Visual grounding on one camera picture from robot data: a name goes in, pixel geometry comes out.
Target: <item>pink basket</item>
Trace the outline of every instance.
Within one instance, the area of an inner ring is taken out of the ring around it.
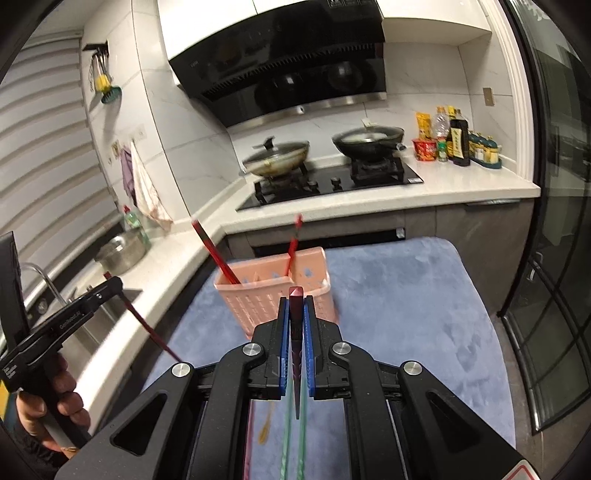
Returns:
[[[324,249],[310,248],[295,254],[291,277],[283,276],[288,254],[233,263],[230,267],[240,285],[230,284],[221,271],[217,275],[214,286],[248,338],[258,324],[277,318],[279,299],[287,297],[290,287],[296,285],[304,287],[304,295],[314,297],[318,318],[337,322]]]

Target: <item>sink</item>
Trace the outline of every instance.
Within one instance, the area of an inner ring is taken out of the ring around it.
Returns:
[[[133,303],[142,290],[127,288],[123,292]],[[61,354],[68,361],[68,370],[75,379],[80,377],[86,364],[125,312],[125,305],[121,299],[119,297],[112,298],[83,327],[64,342]]]

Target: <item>bottle label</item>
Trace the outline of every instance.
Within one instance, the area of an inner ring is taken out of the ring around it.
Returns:
[[[462,152],[462,129],[452,128],[452,151],[453,156],[456,158],[464,158]]]

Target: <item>human hand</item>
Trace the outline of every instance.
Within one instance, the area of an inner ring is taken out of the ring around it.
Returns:
[[[58,355],[60,371],[51,379],[55,391],[60,394],[57,409],[62,415],[69,416],[73,423],[82,427],[90,427],[90,415],[83,408],[82,398],[74,392],[76,380],[67,372],[68,363],[65,358]],[[40,420],[47,413],[47,406],[41,397],[31,395],[25,391],[18,393],[17,397],[18,418],[29,435],[35,437],[44,447],[55,452],[63,452],[71,458],[75,452],[61,449],[57,442],[49,435]]]

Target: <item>glass sliding door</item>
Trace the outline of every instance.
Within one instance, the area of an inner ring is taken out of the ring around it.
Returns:
[[[591,79],[541,8],[530,0],[506,7],[531,56],[543,175],[534,247],[501,313],[538,431],[591,393]]]

